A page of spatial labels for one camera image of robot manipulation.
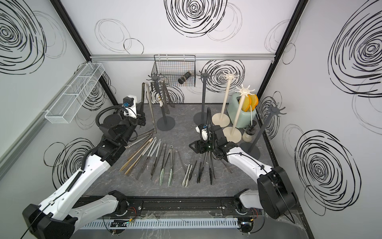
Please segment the white handled steel tongs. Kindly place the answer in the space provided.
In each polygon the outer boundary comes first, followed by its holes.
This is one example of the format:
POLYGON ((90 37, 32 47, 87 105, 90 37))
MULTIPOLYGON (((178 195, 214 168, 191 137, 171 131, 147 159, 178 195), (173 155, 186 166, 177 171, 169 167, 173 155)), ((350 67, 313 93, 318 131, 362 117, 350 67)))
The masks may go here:
POLYGON ((160 87, 159 87, 158 81, 154 82, 154 88, 155 88, 155 92, 156 92, 156 100, 157 100, 158 104, 160 105, 160 107, 163 107, 164 103, 163 103, 163 100, 162 100, 161 91, 160 91, 160 87))

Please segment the black silicone tongs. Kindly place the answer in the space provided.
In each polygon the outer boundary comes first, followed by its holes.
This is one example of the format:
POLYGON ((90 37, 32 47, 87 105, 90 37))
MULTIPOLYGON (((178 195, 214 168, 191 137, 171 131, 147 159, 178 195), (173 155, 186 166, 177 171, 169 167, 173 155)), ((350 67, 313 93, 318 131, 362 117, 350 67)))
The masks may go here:
POLYGON ((175 103, 172 101, 172 99, 170 97, 170 94, 169 94, 169 91, 167 89, 167 85, 166 85, 165 81, 161 82, 161 86, 162 86, 162 93, 163 93, 162 101, 164 104, 165 113, 169 115, 170 114, 169 107, 174 108, 175 103))

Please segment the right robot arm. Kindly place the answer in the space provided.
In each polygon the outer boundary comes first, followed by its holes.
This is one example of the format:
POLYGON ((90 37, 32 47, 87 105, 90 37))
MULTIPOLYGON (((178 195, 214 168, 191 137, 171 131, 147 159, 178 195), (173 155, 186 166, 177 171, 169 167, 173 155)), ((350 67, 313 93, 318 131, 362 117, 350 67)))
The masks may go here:
POLYGON ((233 164, 257 184, 256 190, 245 189, 235 195, 236 210, 261 209, 277 219, 299 204, 298 196, 286 173, 271 167, 246 153, 238 144, 228 141, 218 125, 196 126, 200 139, 189 147, 197 154, 212 153, 218 160, 233 164))

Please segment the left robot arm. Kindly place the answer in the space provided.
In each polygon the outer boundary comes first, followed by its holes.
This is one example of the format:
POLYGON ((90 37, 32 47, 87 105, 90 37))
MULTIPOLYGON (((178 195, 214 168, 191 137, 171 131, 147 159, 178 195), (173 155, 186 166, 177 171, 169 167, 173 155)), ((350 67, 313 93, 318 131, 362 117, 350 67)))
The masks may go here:
POLYGON ((80 168, 39 205, 28 205, 22 215, 27 231, 38 239, 69 239, 84 225, 108 214, 129 211, 126 196, 113 190, 100 199, 75 207, 88 188, 125 152, 138 125, 145 125, 144 103, 128 95, 123 103, 100 111, 95 123, 102 131, 98 145, 88 150, 80 168))

